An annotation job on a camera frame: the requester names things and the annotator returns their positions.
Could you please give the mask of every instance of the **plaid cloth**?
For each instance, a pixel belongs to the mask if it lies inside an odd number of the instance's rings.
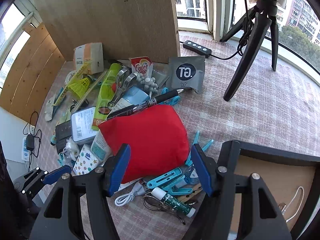
[[[180,40],[186,39],[211,48],[212,53],[220,57],[228,57],[236,51],[234,46],[215,42],[210,37],[189,37],[181,32]],[[184,49],[182,44],[180,49],[181,56],[197,56],[195,52]],[[184,92],[180,94],[181,100],[175,106],[187,129],[190,144],[196,130],[200,130],[200,145],[203,146],[211,138],[215,140],[206,152],[215,160],[219,157],[222,143],[233,139],[320,156],[320,87],[287,64],[278,64],[276,72],[273,72],[271,56],[267,58],[262,55],[258,53],[247,76],[229,102],[223,100],[223,95],[241,57],[236,55],[226,61],[213,57],[206,59],[203,93],[197,95],[193,91]],[[67,62],[57,75],[46,101],[59,91],[71,70],[72,62]],[[33,158],[32,168],[40,166],[41,169],[52,171],[59,167],[56,148],[50,145],[50,137],[59,116],[67,106],[68,100],[63,102],[51,122],[44,120],[44,106],[42,107],[37,129],[42,130],[43,139],[39,157]],[[44,187],[46,195],[52,187]],[[146,209],[141,197],[136,197],[123,207],[116,207],[114,199],[130,190],[131,187],[108,199],[120,239],[182,238],[193,217],[184,217],[184,226],[172,215]],[[203,197],[204,193],[200,193],[200,202]],[[93,239],[85,196],[81,197],[81,208],[84,230]]]

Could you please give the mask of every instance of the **barcode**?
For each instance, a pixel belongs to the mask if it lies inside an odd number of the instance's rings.
[[[77,126],[77,137],[82,137],[82,130],[81,130],[81,126]]]

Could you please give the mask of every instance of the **green glue stick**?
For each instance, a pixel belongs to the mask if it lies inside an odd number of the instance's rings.
[[[179,201],[178,199],[174,198],[170,194],[166,193],[164,190],[160,189],[159,187],[155,187],[151,194],[162,201],[163,203],[169,205],[175,210],[181,211],[187,217],[192,217],[195,213],[195,209],[186,205],[185,203]]]

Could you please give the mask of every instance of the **black circle logo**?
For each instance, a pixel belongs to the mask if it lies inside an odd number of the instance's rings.
[[[177,77],[183,81],[191,79],[195,74],[195,67],[189,63],[184,63],[180,65],[176,70]]]

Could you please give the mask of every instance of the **red fabric pouch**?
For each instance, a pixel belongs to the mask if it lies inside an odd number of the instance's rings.
[[[172,106],[156,105],[116,117],[101,123],[99,129],[114,154],[123,143],[130,145],[122,183],[162,175],[183,165],[189,154],[187,131]]]

